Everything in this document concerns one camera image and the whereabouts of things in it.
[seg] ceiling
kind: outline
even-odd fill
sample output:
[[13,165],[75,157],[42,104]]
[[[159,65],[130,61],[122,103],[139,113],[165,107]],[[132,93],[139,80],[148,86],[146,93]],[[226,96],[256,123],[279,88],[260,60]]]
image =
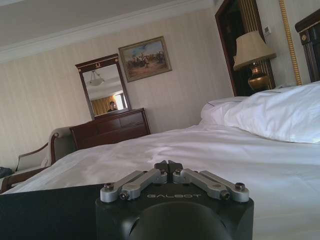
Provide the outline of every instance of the ceiling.
[[0,0],[0,48],[174,0]]
[[[98,86],[91,86],[86,84],[86,89],[90,100],[105,98],[114,95],[116,92],[122,91],[121,80],[119,77],[117,65],[109,65],[96,70],[96,73],[104,79],[105,82]],[[83,78],[86,83],[91,80],[92,72],[87,71],[83,73]]]

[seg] pillowcase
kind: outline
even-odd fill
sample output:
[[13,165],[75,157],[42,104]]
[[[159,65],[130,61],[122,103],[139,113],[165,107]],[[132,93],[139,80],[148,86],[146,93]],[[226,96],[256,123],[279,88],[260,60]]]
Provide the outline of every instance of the pillowcase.
[[201,123],[224,125],[226,112],[247,98],[235,96],[207,102],[201,110]]
[[272,140],[320,144],[320,82],[258,92],[226,110],[222,124]]

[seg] lampshade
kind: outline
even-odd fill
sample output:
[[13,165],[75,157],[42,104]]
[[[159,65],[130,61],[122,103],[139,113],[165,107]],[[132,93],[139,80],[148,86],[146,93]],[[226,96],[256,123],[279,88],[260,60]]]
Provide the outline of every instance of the lampshade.
[[91,86],[99,86],[100,84],[102,84],[105,80],[103,78],[94,78],[92,80],[89,81],[89,84]]
[[100,84],[102,84],[105,80],[100,76],[99,73],[96,72],[96,70],[93,70],[91,72],[91,80],[87,82],[88,85],[91,86],[99,86]]
[[258,60],[271,59],[276,56],[276,53],[262,40],[259,32],[251,31],[236,39],[233,69],[236,71]]

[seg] framed painting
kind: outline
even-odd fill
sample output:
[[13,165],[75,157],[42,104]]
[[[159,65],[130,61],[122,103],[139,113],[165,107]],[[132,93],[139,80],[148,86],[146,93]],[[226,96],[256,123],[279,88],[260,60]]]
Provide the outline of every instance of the framed painting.
[[172,70],[163,36],[120,47],[119,53],[128,83]]

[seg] white bedsheet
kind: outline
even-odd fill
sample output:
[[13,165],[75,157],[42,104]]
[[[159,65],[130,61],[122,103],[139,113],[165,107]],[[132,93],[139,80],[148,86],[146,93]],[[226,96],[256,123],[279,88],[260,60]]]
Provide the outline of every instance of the white bedsheet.
[[320,145],[268,140],[200,124],[79,150],[7,193],[117,181],[172,160],[243,182],[254,200],[254,239],[320,239]]

